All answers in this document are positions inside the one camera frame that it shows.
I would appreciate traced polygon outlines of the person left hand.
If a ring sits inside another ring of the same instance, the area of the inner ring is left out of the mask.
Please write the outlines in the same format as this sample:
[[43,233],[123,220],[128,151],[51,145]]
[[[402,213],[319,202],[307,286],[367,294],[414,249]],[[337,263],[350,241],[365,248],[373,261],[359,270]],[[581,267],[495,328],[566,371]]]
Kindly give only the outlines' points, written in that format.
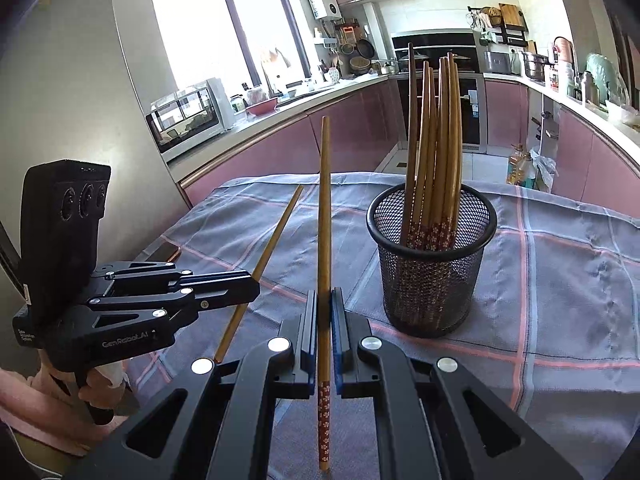
[[128,396],[128,378],[123,362],[100,365],[89,370],[85,385],[80,386],[73,373],[57,370],[47,352],[38,351],[40,370],[32,378],[32,386],[48,396],[71,406],[98,410],[122,410]]

